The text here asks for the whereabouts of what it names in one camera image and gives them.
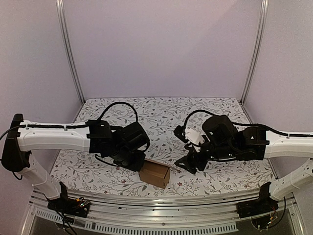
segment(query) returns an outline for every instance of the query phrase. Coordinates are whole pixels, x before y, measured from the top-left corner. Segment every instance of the wire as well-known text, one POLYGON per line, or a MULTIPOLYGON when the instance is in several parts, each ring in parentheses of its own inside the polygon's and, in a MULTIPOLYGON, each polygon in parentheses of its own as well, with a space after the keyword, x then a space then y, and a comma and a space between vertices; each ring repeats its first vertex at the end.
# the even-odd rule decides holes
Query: wire
POLYGON ((60 212, 58 212, 58 210, 54 207, 53 208, 54 209, 54 211, 62 218, 62 222, 63 222, 63 229, 64 229, 64 231, 65 232, 67 232, 68 234, 70 234, 70 235, 73 235, 73 234, 71 234, 69 231, 67 231, 66 229, 65 229, 65 223, 68 225, 68 227, 73 231, 73 233, 75 234, 75 235, 78 235, 76 232, 75 232, 75 230, 73 229, 73 227, 69 224, 69 222, 66 220, 66 216, 64 215, 64 214, 61 214, 60 212))
POLYGON ((14 130, 14 129, 17 129, 17 128, 19 128, 20 126, 15 126, 15 127, 12 127, 12 128, 10 128, 10 129, 8 129, 8 130, 6 130, 1 136, 0 136, 0 140, 2 140, 2 138, 6 135, 6 134, 8 134, 10 131, 12 131, 12 130, 14 130))
MULTIPOLYGON (((273 216, 277 213, 277 211, 275 210, 275 208, 272 208, 273 210, 274 210, 274 214, 273 214, 273 216)), ((282 216, 280 217, 280 219, 279 219, 279 221, 277 222, 277 223, 275 223, 274 225, 269 225, 268 227, 267 227, 267 229, 271 229, 271 228, 274 228, 274 227, 276 227, 282 220, 283 220, 283 218, 284 218, 284 215, 285 215, 285 212, 286 212, 286 198, 284 197, 284 211, 283 211, 283 214, 282 214, 282 216)), ((259 230, 259 231, 263 231, 263 230, 267 230, 267 229, 258 229, 258 225, 257 224, 253 224, 253 222, 252 222, 252 218, 251 218, 251 224, 253 225, 253 227, 254 228, 256 228, 257 230, 259 230)))
POLYGON ((89 127, 89 124, 83 124, 83 125, 41 125, 41 124, 30 124, 30 125, 19 125, 18 127, 21 128, 54 128, 54 129, 79 129, 79 128, 86 128, 89 127))
POLYGON ((219 163, 227 163, 227 162, 232 162, 232 161, 235 161, 237 160, 236 158, 230 158, 230 159, 226 159, 226 160, 217 160, 216 162, 219 162, 219 163))
POLYGON ((102 163, 105 163, 105 164, 107 164, 107 165, 111 165, 111 166, 114 166, 114 167, 118 167, 117 165, 114 165, 114 164, 112 164, 112 163, 108 163, 108 162, 106 162, 106 161, 100 159, 100 156, 99 156, 98 154, 95 155, 95 158, 96 158, 98 161, 101 161, 102 163))
POLYGON ((272 225, 272 226, 269 226, 269 228, 276 227, 276 226, 283 220, 284 215, 285 215, 285 212, 286 212, 286 198, 284 197, 284 211, 283 211, 283 214, 282 214, 282 216, 280 217, 279 221, 278 221, 276 224, 274 224, 274 225, 272 225))
POLYGON ((104 114, 105 114, 112 106, 117 105, 117 104, 125 104, 125 105, 129 106, 129 107, 133 110, 133 112, 135 113, 136 122, 138 122, 138 113, 137 113, 136 109, 135 109, 131 104, 126 103, 126 102, 122 102, 122 101, 120 101, 120 102, 114 102, 114 103, 110 104, 110 105, 102 112, 102 114, 98 117, 97 120, 100 121, 100 120, 103 118, 104 114))
MULTIPOLYGON (((210 111, 207 111, 207 110, 203 110, 203 109, 198 109, 198 110, 195 110, 193 112, 191 112, 185 119, 185 122, 184 122, 184 125, 183 125, 183 135, 185 135, 185 129, 186 129, 186 126, 187 126, 187 123, 188 123, 188 120, 189 118, 193 115, 193 114, 196 114, 196 113, 206 113, 206 114, 209 114, 211 116, 219 116, 215 113, 212 113, 210 111)), ((262 127, 264 128, 265 130, 267 131, 271 131, 273 133, 276 133, 278 135, 281 135, 281 136, 287 136, 287 137, 313 137, 313 135, 310 135, 310 134, 296 134, 296 133, 291 133, 291 134, 288 134, 288 133, 285 133, 285 132, 281 132, 281 131, 277 131, 269 126, 266 126, 264 124, 258 124, 258 123, 238 123, 238 122, 234 122, 232 121, 231 123, 233 123, 234 125, 237 125, 237 126, 258 126, 258 127, 262 127)), ((196 146, 196 147, 200 147, 199 145, 197 144, 194 144, 194 143, 191 143, 192 145, 196 146)))
POLYGON ((138 151, 141 151, 141 152, 146 152, 148 150, 148 148, 150 147, 150 141, 146 143, 146 147, 144 150, 138 150, 138 151))
POLYGON ((21 177, 19 178, 19 177, 17 177, 17 175, 15 174, 15 172, 12 172, 13 173, 13 175, 14 175, 14 177, 17 179, 17 180, 22 180, 23 179, 23 176, 21 175, 21 177))

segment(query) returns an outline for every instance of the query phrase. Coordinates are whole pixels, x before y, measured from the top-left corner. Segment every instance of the white wall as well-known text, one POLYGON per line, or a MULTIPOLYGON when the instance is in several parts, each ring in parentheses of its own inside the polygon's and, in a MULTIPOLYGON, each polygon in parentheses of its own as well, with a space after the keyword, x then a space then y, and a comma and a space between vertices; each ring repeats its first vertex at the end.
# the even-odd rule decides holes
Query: white wall
MULTIPOLYGON (((80 104, 55 1, 2 0, 0 45, 0 133, 9 128, 15 113, 38 122, 72 122, 80 104)), ((39 153, 35 153, 36 157, 49 170, 55 151, 39 153)), ((32 187, 26 179, 16 180, 2 166, 0 179, 0 234, 15 235, 32 187)))
POLYGON ((65 1, 86 98, 239 98, 260 0, 65 1))
MULTIPOLYGON (((254 122, 313 131, 313 1, 269 1, 261 52, 246 107, 254 122)), ((274 161, 280 176, 305 159, 274 161)), ((308 234, 313 232, 313 186, 295 194, 308 234)))

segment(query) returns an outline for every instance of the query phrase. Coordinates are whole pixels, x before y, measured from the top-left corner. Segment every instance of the brown cardboard box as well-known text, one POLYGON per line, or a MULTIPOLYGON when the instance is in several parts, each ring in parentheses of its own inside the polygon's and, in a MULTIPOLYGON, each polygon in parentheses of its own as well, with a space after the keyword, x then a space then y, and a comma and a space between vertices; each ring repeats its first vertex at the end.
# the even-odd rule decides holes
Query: brown cardboard box
POLYGON ((145 159, 139 171, 140 180, 148 184, 165 188, 170 181, 171 167, 156 161, 145 159))

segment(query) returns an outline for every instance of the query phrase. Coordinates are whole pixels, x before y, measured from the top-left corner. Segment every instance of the table surface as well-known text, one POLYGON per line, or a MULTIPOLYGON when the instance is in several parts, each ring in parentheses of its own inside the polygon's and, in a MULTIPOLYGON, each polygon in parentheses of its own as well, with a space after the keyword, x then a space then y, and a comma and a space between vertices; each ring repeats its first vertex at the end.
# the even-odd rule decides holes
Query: table surface
MULTIPOLYGON (((98 98, 89 99, 80 111, 76 122, 96 119, 111 103, 125 101, 132 104, 139 122, 146 130, 151 146, 146 158, 172 165, 170 182, 166 189, 140 181, 137 172, 113 167, 96 160, 93 154, 61 150, 51 175, 70 189, 114 195, 162 197, 196 196, 256 189, 274 180, 267 160, 228 163, 209 162, 204 171, 192 175, 177 168, 174 162, 185 156, 184 143, 173 130, 182 125, 187 115, 196 109, 205 109, 218 115, 228 115, 232 121, 248 123, 238 101, 233 98, 98 98)), ((189 126, 201 131, 203 122, 210 116, 197 113, 189 126)), ((126 126, 134 121, 132 110, 125 105, 113 106, 104 120, 111 125, 126 126)))

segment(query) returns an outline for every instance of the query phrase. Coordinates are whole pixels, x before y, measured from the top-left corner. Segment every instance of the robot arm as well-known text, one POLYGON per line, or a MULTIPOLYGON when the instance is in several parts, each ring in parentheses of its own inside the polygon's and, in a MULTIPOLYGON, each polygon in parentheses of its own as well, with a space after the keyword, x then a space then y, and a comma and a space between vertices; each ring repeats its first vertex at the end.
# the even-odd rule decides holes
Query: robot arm
POLYGON ((150 141, 138 122, 122 127, 110 126, 103 120, 75 124, 35 123, 16 114, 11 123, 2 155, 2 165, 27 178, 43 192, 48 208, 66 214, 86 217, 89 200, 69 199, 67 188, 56 182, 31 154, 36 149, 71 149, 110 156, 120 167, 139 171, 145 159, 143 145, 150 141))
POLYGON ((178 126, 174 134, 189 150, 187 156, 175 164, 192 174, 204 170, 208 161, 249 161, 275 157, 308 157, 298 169, 285 177, 265 183, 259 198, 237 204, 240 218, 258 215, 278 209, 278 201, 289 193, 313 183, 313 135, 311 133, 273 133, 263 125, 255 125, 243 131, 233 126, 227 116, 213 116, 204 122, 201 136, 194 130, 178 126))

